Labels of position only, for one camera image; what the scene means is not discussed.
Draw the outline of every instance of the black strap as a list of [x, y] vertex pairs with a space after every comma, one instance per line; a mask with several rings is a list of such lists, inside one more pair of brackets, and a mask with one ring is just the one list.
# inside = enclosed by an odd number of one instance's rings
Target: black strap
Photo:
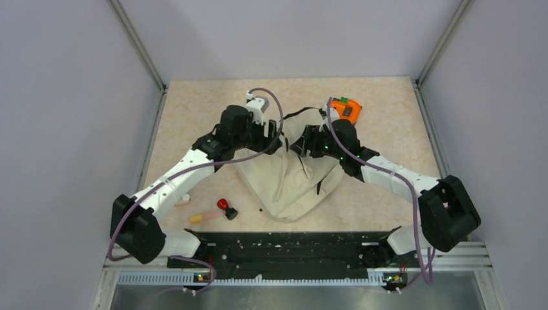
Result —
[[320, 180], [320, 182], [318, 182], [318, 186], [316, 187], [316, 195], [320, 194], [320, 188], [322, 187], [322, 182], [325, 180], [325, 178], [327, 178], [327, 176], [325, 176], [323, 179]]
[[290, 151], [290, 141], [287, 139], [286, 134], [282, 131], [282, 136], [284, 136], [284, 139], [286, 140], [286, 152]]
[[318, 110], [321, 110], [321, 109], [319, 109], [319, 108], [304, 107], [304, 108], [302, 108], [302, 109], [300, 109], [300, 110], [298, 110], [298, 111], [296, 111], [296, 112], [286, 114], [286, 115], [284, 116], [284, 120], [285, 120], [285, 119], [288, 119], [288, 118], [292, 118], [293, 116], [297, 116], [297, 115], [299, 115], [300, 113], [303, 113], [304, 111], [310, 110], [310, 109], [318, 109]]

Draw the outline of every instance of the metal floor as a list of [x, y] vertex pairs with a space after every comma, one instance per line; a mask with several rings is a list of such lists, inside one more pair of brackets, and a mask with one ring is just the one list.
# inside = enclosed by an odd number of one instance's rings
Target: metal floor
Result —
[[466, 309], [484, 310], [474, 273], [436, 273], [433, 287], [418, 283], [399, 294], [379, 294], [380, 287], [212, 287], [193, 297], [166, 286], [119, 285], [111, 310], [354, 310]]

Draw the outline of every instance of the beige cloth bag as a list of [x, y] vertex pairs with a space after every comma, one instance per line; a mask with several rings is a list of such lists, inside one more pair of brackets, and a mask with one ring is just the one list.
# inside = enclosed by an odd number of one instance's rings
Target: beige cloth bag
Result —
[[[281, 137], [283, 146], [276, 153], [236, 164], [246, 186], [275, 219], [298, 220], [327, 197], [343, 177], [344, 171], [334, 158], [300, 158], [289, 149], [305, 125], [321, 125], [322, 121], [316, 108], [295, 113], [284, 120], [285, 139]], [[235, 157], [252, 153], [239, 150]]]

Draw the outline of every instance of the small toy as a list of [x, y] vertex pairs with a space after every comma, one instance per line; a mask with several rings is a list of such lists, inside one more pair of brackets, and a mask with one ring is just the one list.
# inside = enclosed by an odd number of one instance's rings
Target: small toy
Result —
[[345, 97], [333, 98], [331, 107], [339, 113], [340, 119], [347, 119], [355, 125], [361, 112], [361, 106], [358, 102]]
[[229, 207], [228, 202], [224, 198], [219, 199], [219, 201], [217, 202], [217, 207], [224, 211], [224, 216], [226, 216], [226, 218], [229, 220], [234, 220], [234, 218], [238, 215], [238, 211], [236, 211], [236, 209], [234, 208]]

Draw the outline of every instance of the orange tape measure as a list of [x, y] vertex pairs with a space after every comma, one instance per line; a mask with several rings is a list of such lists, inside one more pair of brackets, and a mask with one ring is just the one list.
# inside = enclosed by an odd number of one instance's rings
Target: orange tape measure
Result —
[[358, 102], [345, 97], [333, 98], [331, 106], [339, 113], [340, 119], [347, 119], [355, 125], [361, 112], [361, 106]]

